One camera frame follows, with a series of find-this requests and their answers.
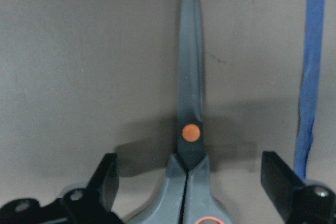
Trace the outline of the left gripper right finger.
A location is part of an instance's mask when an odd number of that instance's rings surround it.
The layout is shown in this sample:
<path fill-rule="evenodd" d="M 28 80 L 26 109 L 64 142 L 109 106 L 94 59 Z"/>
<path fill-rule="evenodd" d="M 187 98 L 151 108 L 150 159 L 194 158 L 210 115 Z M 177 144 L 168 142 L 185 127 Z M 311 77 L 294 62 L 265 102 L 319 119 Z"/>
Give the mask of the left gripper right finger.
<path fill-rule="evenodd" d="M 276 152 L 262 153 L 260 182 L 282 220 L 295 220 L 305 184 Z"/>

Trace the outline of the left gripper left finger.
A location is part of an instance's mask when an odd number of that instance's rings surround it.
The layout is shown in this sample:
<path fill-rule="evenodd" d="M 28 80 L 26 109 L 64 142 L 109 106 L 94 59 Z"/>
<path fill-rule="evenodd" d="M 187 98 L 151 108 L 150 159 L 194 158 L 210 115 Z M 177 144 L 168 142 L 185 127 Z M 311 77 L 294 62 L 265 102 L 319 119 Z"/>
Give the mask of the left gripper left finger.
<path fill-rule="evenodd" d="M 85 188 L 89 212 L 110 212 L 118 189 L 118 157 L 116 153 L 106 153 Z"/>

